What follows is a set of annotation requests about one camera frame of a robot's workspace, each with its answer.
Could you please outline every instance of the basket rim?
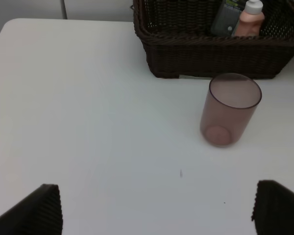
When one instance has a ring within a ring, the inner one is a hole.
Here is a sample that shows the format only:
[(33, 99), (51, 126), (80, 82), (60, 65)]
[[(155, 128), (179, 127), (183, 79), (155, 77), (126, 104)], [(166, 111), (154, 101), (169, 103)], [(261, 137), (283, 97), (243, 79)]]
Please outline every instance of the basket rim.
[[(150, 33), (143, 24), (142, 0), (134, 0), (134, 26), (137, 36), (150, 45), (162, 46), (283, 46), (294, 47), (294, 38), (279, 38), (271, 36), (253, 36), (253, 37), (220, 37), (220, 36), (186, 36), (186, 35), (159, 35)], [(284, 0), (294, 11), (294, 0)]]

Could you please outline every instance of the pink bottle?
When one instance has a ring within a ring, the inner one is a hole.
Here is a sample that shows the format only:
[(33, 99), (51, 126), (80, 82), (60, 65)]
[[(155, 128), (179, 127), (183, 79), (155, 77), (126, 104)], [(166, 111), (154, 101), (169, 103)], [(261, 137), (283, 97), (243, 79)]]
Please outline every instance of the pink bottle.
[(258, 36), (265, 16), (262, 13), (263, 3), (259, 0), (246, 2), (245, 10), (240, 15), (240, 21), (235, 36)]

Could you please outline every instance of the bottle cap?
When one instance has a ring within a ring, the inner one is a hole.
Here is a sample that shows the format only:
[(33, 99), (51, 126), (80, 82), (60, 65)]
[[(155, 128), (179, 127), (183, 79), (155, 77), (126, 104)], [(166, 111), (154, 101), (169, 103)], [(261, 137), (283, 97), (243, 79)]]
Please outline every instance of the bottle cap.
[(263, 3), (260, 0), (249, 0), (246, 2), (245, 12), (251, 15), (258, 15), (263, 10)]

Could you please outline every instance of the cup rim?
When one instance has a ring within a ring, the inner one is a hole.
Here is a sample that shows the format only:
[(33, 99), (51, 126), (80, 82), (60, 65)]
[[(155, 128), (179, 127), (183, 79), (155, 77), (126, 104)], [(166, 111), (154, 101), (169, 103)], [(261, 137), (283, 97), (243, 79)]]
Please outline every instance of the cup rim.
[[(258, 100), (254, 105), (249, 106), (249, 107), (245, 107), (245, 108), (232, 107), (232, 106), (227, 105), (227, 104), (224, 104), (224, 103), (222, 103), (220, 100), (218, 100), (218, 99), (213, 95), (213, 93), (212, 93), (212, 91), (211, 91), (211, 84), (212, 84), (212, 82), (214, 81), (214, 79), (216, 79), (217, 77), (219, 77), (219, 76), (221, 76), (221, 75), (225, 75), (225, 74), (235, 74), (235, 75), (239, 75), (239, 76), (241, 76), (241, 77), (245, 77), (247, 80), (249, 80), (249, 81), (251, 81), (252, 83), (254, 83), (254, 84), (256, 85), (256, 87), (258, 88), (259, 92), (260, 92), (259, 100)], [(262, 98), (263, 98), (263, 93), (262, 93), (262, 91), (261, 91), (259, 85), (258, 85), (253, 79), (251, 79), (251, 78), (249, 78), (249, 77), (247, 77), (247, 76), (244, 76), (244, 75), (242, 75), (242, 74), (239, 74), (239, 73), (234, 73), (234, 72), (222, 73), (222, 74), (219, 74), (219, 75), (215, 76), (214, 78), (212, 78), (212, 79), (210, 80), (210, 83), (209, 83), (209, 92), (210, 92), (210, 95), (211, 95), (211, 96), (212, 96), (217, 102), (219, 102), (220, 104), (222, 104), (222, 105), (224, 105), (224, 106), (226, 106), (226, 107), (229, 107), (229, 108), (231, 108), (231, 109), (238, 109), (238, 110), (244, 110), (244, 109), (251, 109), (251, 108), (254, 108), (254, 107), (256, 107), (256, 106), (260, 103), (260, 101), (261, 101)]]

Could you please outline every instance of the table surface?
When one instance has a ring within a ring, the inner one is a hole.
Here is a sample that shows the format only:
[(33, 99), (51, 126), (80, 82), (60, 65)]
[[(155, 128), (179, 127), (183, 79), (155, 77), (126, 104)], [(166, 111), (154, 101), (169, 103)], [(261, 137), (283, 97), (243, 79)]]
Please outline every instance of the table surface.
[(229, 148), (198, 134), (208, 80), (155, 78), (133, 23), (0, 34), (0, 215), (60, 186), (64, 235), (255, 235), (256, 185), (294, 191), (294, 58)]

